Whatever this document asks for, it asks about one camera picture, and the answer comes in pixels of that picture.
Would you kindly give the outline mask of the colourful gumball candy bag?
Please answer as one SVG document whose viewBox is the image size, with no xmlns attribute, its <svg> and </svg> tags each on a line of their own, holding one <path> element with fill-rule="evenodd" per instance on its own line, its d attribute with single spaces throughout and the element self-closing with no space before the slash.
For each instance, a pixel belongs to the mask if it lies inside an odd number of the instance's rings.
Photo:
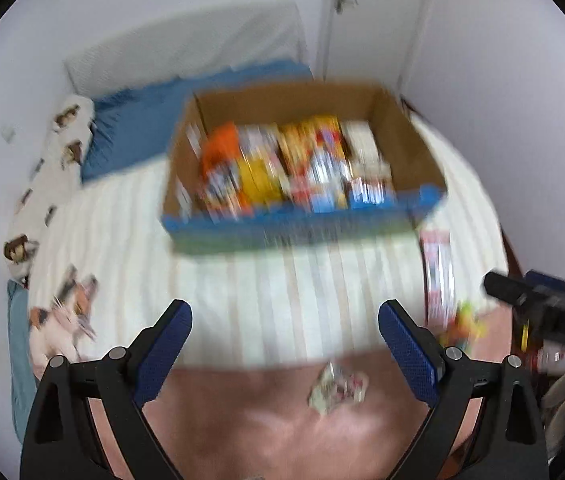
<svg viewBox="0 0 565 480">
<path fill-rule="evenodd" d="M 488 333 L 487 326 L 476 314 L 470 301 L 461 301 L 455 318 L 438 337 L 443 348 L 457 347 L 468 353 L 471 346 Z"/>
</svg>

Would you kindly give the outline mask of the red white snack packet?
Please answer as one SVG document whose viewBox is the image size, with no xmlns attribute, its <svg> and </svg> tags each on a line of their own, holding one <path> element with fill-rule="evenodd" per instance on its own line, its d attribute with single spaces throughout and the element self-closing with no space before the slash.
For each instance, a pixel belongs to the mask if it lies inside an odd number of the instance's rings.
<svg viewBox="0 0 565 480">
<path fill-rule="evenodd" d="M 427 326 L 441 334 L 455 320 L 457 304 L 450 234 L 447 231 L 421 231 L 424 263 Z"/>
</svg>

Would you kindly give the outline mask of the small white snack packet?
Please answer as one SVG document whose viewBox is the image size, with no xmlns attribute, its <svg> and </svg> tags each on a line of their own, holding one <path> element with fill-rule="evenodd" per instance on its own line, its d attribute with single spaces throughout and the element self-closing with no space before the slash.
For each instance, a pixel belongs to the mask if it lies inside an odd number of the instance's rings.
<svg viewBox="0 0 565 480">
<path fill-rule="evenodd" d="M 363 372 L 353 372 L 342 365 L 329 362 L 315 380 L 307 404 L 322 416 L 345 404 L 359 404 L 365 400 L 369 384 Z"/>
</svg>

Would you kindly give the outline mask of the teal blanket edge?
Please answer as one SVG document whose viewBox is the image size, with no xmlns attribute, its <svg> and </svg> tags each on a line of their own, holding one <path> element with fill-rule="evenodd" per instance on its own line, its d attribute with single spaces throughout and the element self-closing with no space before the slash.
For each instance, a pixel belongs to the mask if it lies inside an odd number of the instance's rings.
<svg viewBox="0 0 565 480">
<path fill-rule="evenodd" d="M 22 443 L 37 388 L 28 357 L 28 290 L 20 282 L 9 280 L 7 296 L 12 422 Z"/>
</svg>

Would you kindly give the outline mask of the white carton box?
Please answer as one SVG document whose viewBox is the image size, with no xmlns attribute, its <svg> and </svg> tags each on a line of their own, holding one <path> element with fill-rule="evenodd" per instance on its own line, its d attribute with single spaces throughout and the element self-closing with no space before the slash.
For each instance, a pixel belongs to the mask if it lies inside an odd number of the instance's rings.
<svg viewBox="0 0 565 480">
<path fill-rule="evenodd" d="M 367 122 L 350 120 L 340 124 L 349 147 L 349 161 L 354 174 L 386 174 L 390 167 L 380 155 L 374 133 Z"/>
</svg>

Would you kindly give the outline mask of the striped cream cat blanket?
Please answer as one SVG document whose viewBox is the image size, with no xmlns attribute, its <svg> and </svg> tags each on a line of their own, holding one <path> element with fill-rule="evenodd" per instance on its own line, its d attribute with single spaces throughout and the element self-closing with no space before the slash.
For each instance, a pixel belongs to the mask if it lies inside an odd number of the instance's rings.
<svg viewBox="0 0 565 480">
<path fill-rule="evenodd" d="M 69 300 L 92 325 L 61 352 L 99 359 L 183 299 L 192 330 L 145 415 L 184 477 L 386 477 L 427 412 L 377 328 L 390 298 L 424 321 L 417 235 L 188 256 L 159 220 L 166 170 L 158 157 L 89 183 L 52 220 L 28 304 L 50 308 L 75 268 Z M 362 403 L 322 416 L 307 398 L 329 362 L 369 384 Z"/>
</svg>

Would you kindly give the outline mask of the yellow instant noodle packet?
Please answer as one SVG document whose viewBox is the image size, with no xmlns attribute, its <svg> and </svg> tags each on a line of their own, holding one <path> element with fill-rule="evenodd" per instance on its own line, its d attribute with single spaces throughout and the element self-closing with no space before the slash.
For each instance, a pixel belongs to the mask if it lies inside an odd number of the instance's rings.
<svg viewBox="0 0 565 480">
<path fill-rule="evenodd" d="M 283 125 L 278 142 L 292 203 L 311 212 L 348 208 L 350 166 L 337 117 L 313 116 Z"/>
</svg>

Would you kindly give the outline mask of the bear print long pillow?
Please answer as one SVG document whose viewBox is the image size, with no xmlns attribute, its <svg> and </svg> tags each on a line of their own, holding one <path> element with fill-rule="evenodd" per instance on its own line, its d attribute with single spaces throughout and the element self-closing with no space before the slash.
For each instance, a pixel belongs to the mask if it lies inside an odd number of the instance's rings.
<svg viewBox="0 0 565 480">
<path fill-rule="evenodd" d="M 40 241 L 58 207 L 81 187 L 82 163 L 92 142 L 95 104 L 72 94 L 52 118 L 40 159 L 19 198 L 4 244 L 11 277 L 30 274 Z"/>
</svg>

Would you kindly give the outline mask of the brown cardboard box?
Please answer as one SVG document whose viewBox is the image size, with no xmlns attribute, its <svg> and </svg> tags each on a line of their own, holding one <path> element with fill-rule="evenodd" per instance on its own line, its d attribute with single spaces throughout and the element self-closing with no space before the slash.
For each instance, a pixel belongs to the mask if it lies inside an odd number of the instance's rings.
<svg viewBox="0 0 565 480">
<path fill-rule="evenodd" d="M 370 82 L 196 93 L 168 161 L 161 223 L 188 254 L 403 232 L 447 194 L 422 136 Z"/>
</svg>

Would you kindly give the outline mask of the panda print orange snack bag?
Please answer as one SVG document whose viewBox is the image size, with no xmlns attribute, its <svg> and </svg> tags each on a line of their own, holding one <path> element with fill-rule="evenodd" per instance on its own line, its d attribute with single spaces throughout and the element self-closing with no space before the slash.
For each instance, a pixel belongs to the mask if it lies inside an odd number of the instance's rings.
<svg viewBox="0 0 565 480">
<path fill-rule="evenodd" d="M 214 221 L 238 219 L 253 212 L 242 190 L 239 168 L 235 162 L 221 162 L 204 175 L 199 200 L 206 214 Z"/>
</svg>

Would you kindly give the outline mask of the yellow chip bag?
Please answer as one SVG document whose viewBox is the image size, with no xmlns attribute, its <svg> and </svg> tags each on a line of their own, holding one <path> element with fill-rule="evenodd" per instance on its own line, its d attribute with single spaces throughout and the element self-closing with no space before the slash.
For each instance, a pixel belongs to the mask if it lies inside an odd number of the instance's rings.
<svg viewBox="0 0 565 480">
<path fill-rule="evenodd" d="M 285 199 L 284 170 L 271 158 L 251 157 L 238 162 L 240 190 L 255 207 L 270 207 Z"/>
</svg>

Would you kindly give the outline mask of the clear beige snack packet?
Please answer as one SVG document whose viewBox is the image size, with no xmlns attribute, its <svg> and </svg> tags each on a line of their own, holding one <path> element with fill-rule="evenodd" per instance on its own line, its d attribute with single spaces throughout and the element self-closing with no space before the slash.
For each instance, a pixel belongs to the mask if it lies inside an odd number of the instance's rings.
<svg viewBox="0 0 565 480">
<path fill-rule="evenodd" d="M 268 171 L 284 172 L 275 125 L 241 125 L 237 130 L 240 162 L 261 162 Z"/>
</svg>

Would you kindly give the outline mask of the white door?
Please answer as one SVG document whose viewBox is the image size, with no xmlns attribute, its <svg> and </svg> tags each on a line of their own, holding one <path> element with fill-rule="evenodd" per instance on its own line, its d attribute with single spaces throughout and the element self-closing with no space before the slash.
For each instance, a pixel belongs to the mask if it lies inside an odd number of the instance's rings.
<svg viewBox="0 0 565 480">
<path fill-rule="evenodd" d="M 323 0 L 314 74 L 324 79 L 372 79 L 401 91 L 429 0 L 357 0 L 337 14 Z"/>
</svg>

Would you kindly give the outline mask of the blue bed sheet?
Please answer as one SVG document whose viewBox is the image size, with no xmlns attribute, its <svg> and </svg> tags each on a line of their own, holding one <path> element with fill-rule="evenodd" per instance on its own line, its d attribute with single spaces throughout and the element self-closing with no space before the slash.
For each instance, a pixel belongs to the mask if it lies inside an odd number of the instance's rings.
<svg viewBox="0 0 565 480">
<path fill-rule="evenodd" d="M 82 181 L 94 181 L 166 153 L 186 103 L 197 92 L 312 77 L 309 66 L 280 60 L 228 68 L 212 75 L 174 78 L 97 98 Z"/>
</svg>

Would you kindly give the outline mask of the white textured pillow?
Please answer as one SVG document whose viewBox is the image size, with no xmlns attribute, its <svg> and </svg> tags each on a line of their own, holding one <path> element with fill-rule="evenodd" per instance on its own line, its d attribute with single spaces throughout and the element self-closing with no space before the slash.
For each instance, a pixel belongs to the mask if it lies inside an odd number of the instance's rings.
<svg viewBox="0 0 565 480">
<path fill-rule="evenodd" d="M 64 66 L 77 93 L 99 98 L 279 60 L 307 60 L 293 0 L 243 0 L 175 13 L 77 51 Z"/>
</svg>

